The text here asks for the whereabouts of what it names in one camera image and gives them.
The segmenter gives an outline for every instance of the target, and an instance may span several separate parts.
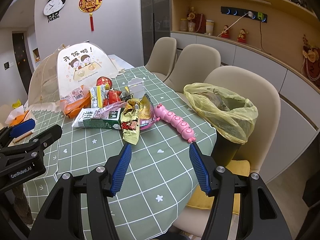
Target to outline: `ceiling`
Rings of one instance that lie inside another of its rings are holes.
[[[0,28],[29,27],[35,23],[35,0],[17,0],[0,22]]]

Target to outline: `white wall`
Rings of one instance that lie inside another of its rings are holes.
[[[0,29],[0,106],[3,104],[11,106],[18,99],[24,104],[28,99],[14,57],[12,31],[14,30]],[[13,65],[4,70],[6,62],[13,63]]]
[[[98,45],[108,55],[115,54],[133,66],[143,65],[140,0],[102,0],[90,17],[79,9],[79,0],[66,0],[60,18],[48,23],[43,14],[48,0],[36,0],[35,29],[40,58],[53,53],[61,44],[83,41]]]
[[[40,61],[36,62],[34,54],[33,54],[33,50],[38,48],[36,31],[35,31],[34,25],[31,25],[28,27],[28,38],[27,39],[28,39],[28,45],[29,45],[29,49],[30,49],[30,55],[31,55],[33,69],[36,69],[36,67],[40,64]]]

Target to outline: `dining table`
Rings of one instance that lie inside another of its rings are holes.
[[[112,79],[113,88],[125,91],[134,77],[144,80],[145,92],[156,106],[183,118],[195,132],[196,143],[210,155],[216,130],[193,111],[171,88],[144,66],[133,67],[116,55],[110,59],[125,69]],[[56,91],[47,102],[59,100]],[[24,193],[35,219],[58,179],[66,172],[73,176],[88,174],[118,155],[124,145],[121,130],[72,127],[74,119],[62,112],[34,111],[34,133],[21,141],[28,142],[49,127],[62,127],[61,138],[44,151],[46,172],[26,183]],[[152,239],[165,233],[188,203],[198,181],[189,158],[189,143],[170,124],[160,120],[140,131],[137,145],[121,190],[108,198],[111,215],[120,239]],[[81,195],[81,215],[86,240],[91,240],[86,194]]]

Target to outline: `white cable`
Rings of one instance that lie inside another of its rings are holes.
[[[248,13],[246,13],[245,15],[241,16],[239,19],[237,19],[230,27],[228,27],[228,29],[230,29],[237,21],[239,21],[242,17],[246,16]]]

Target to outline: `trash can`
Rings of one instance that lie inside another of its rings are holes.
[[[211,156],[217,165],[228,165],[253,132],[257,108],[249,99],[211,84],[193,83],[183,92],[199,116],[217,130]]]

